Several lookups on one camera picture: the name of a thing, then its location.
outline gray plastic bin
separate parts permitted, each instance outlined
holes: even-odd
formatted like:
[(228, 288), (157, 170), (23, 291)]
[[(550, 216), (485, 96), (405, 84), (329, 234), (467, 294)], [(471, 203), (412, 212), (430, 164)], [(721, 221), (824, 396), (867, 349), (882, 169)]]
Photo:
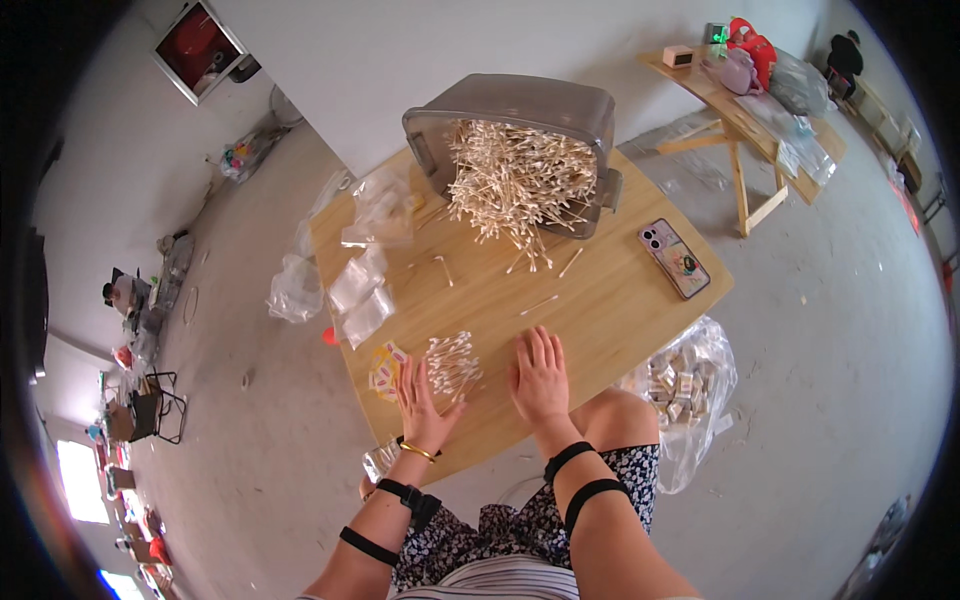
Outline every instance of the gray plastic bin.
[(616, 211), (623, 177), (607, 166), (613, 148), (613, 96), (606, 90), (543, 77), (474, 73), (426, 105), (404, 112), (410, 149), (434, 190), (448, 200), (457, 173), (447, 140), (458, 119), (561, 133), (590, 145), (597, 157), (597, 184), (583, 213), (587, 222), (575, 224), (573, 231), (557, 225), (540, 228), (587, 239), (596, 230), (601, 207)]

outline woman's left hand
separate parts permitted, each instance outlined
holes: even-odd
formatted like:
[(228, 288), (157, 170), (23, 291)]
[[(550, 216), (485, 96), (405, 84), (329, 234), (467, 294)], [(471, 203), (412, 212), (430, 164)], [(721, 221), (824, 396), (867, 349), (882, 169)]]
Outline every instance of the woman's left hand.
[(432, 455), (440, 451), (453, 426), (467, 410), (467, 404), (459, 402), (442, 415), (437, 414), (426, 378), (426, 363), (419, 361), (414, 367), (412, 356), (400, 365), (397, 395), (403, 416), (403, 440)]

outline striped shirt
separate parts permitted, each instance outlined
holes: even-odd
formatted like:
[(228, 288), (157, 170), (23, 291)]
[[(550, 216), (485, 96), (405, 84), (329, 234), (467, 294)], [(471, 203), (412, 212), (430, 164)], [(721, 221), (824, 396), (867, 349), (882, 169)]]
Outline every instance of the striped shirt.
[[(573, 571), (522, 554), (465, 564), (436, 586), (403, 591), (391, 600), (580, 600)], [(297, 600), (323, 600), (298, 596)]]

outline window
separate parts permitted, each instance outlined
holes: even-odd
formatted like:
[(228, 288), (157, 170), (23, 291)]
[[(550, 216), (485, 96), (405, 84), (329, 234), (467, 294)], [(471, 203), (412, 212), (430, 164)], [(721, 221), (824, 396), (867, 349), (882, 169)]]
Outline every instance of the window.
[(93, 448), (76, 442), (57, 441), (60, 477), (70, 515), (78, 521), (110, 523), (107, 506), (100, 491), (100, 477)]
[(100, 577), (104, 580), (104, 583), (113, 588), (120, 600), (143, 600), (143, 594), (137, 588), (133, 577), (107, 573), (103, 569), (100, 569)]

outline person in black clothing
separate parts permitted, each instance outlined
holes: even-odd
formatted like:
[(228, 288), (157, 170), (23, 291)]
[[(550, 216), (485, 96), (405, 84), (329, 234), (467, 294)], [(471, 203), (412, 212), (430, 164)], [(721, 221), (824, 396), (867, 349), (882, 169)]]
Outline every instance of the person in black clothing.
[(859, 46), (860, 36), (854, 30), (849, 30), (846, 36), (837, 34), (830, 41), (830, 56), (827, 57), (827, 70), (824, 71), (824, 77), (829, 81), (830, 69), (833, 69), (850, 83), (850, 88), (843, 96), (844, 100), (850, 98), (856, 90), (853, 76), (863, 73), (863, 57), (857, 50)]

